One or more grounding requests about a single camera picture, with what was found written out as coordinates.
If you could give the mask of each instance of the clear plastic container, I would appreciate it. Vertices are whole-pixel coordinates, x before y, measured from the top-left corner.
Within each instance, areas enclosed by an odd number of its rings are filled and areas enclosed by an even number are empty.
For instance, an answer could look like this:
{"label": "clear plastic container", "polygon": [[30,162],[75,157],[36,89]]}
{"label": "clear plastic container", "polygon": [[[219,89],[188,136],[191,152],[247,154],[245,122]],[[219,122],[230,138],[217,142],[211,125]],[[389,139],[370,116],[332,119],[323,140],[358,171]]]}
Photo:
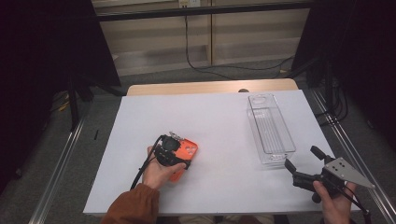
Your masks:
{"label": "clear plastic container", "polygon": [[260,161],[264,165],[283,166],[296,148],[273,94],[248,97],[247,115]]}

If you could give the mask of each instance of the white tabletop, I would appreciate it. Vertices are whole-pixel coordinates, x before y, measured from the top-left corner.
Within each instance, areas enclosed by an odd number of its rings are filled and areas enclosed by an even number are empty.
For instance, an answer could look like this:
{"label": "white tabletop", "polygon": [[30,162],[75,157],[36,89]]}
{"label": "white tabletop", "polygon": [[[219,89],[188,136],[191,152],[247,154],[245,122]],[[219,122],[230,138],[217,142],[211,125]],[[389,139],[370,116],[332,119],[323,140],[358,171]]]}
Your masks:
{"label": "white tabletop", "polygon": [[[271,91],[296,146],[299,172],[319,174],[323,162],[309,150],[332,151],[302,91]],[[259,214],[320,211],[312,192],[295,188],[286,169],[261,165],[248,122],[251,93],[127,96],[102,158],[85,214],[101,216],[129,190],[147,147],[172,131],[199,145],[177,184],[161,189],[160,215]]]}

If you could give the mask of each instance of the human hand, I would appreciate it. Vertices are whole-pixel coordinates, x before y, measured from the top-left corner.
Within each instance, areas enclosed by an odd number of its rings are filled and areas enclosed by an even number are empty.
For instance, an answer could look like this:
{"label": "human hand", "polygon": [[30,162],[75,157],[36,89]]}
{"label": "human hand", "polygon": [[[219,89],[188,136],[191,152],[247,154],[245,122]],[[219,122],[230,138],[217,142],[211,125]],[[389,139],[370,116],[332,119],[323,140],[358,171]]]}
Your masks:
{"label": "human hand", "polygon": [[[355,192],[356,184],[348,182],[346,186]],[[352,202],[341,194],[331,198],[329,192],[319,181],[314,181],[314,188],[322,200],[324,222],[326,224],[349,224]],[[353,197],[353,193],[349,189],[345,188],[344,192]]]}
{"label": "human hand", "polygon": [[[152,150],[152,147],[148,147],[148,153]],[[173,166],[162,166],[157,159],[152,160],[148,167],[143,173],[143,184],[149,186],[152,189],[160,189],[169,177],[186,168],[186,163],[178,163]]]}

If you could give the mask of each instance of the orange case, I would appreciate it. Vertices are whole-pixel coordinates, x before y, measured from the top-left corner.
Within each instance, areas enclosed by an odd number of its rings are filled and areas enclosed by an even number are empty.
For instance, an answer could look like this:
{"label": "orange case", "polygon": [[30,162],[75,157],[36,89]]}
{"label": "orange case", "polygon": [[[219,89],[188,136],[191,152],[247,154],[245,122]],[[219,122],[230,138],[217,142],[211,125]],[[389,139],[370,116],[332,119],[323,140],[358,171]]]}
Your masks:
{"label": "orange case", "polygon": [[[198,150],[198,145],[186,138],[179,142],[180,147],[176,151],[175,155],[183,160],[192,161],[192,158]],[[172,174],[171,177],[169,177],[169,180],[172,182],[177,182],[183,175],[184,171],[185,169]]]}

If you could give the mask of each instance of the wall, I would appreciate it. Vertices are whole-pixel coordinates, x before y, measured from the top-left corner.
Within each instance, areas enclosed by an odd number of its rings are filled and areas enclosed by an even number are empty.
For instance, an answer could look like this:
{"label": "wall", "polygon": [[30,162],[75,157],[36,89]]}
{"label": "wall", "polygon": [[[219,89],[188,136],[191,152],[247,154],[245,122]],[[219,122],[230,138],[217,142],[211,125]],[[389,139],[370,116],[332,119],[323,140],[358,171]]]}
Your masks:
{"label": "wall", "polygon": [[[269,1],[202,0],[201,6],[265,2]],[[108,13],[167,8],[178,8],[178,1],[97,7],[95,10]],[[191,62],[201,66],[287,58],[297,49],[308,11],[295,9],[189,16]],[[184,18],[106,21],[101,22],[101,26],[120,76],[188,67]]]}

